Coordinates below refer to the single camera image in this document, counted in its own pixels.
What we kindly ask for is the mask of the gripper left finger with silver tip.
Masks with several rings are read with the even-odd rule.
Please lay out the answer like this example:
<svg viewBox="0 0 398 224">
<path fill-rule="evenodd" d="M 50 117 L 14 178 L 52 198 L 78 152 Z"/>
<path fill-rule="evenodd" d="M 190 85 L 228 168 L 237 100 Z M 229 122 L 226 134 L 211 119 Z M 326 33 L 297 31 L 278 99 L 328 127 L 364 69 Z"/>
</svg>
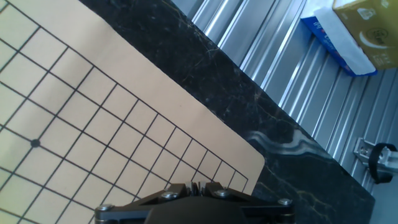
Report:
<svg viewBox="0 0 398 224">
<path fill-rule="evenodd" d="M 142 199 L 123 206 L 102 204 L 95 208 L 95 224 L 145 223 L 150 211 L 158 205 L 188 197 L 191 188 L 185 184 L 171 184 Z"/>
</svg>

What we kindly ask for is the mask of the gripper right finger with silver tip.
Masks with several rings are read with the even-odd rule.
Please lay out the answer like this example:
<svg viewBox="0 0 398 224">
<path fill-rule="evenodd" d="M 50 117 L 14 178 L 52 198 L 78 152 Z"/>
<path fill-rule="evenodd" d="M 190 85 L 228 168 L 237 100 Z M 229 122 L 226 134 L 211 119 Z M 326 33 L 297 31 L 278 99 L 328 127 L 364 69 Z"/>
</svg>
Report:
<svg viewBox="0 0 398 224">
<path fill-rule="evenodd" d="M 201 182 L 201 195 L 224 204 L 218 209 L 237 223 L 293 223 L 294 203 L 282 198 L 266 201 L 223 187 L 219 182 Z"/>
</svg>

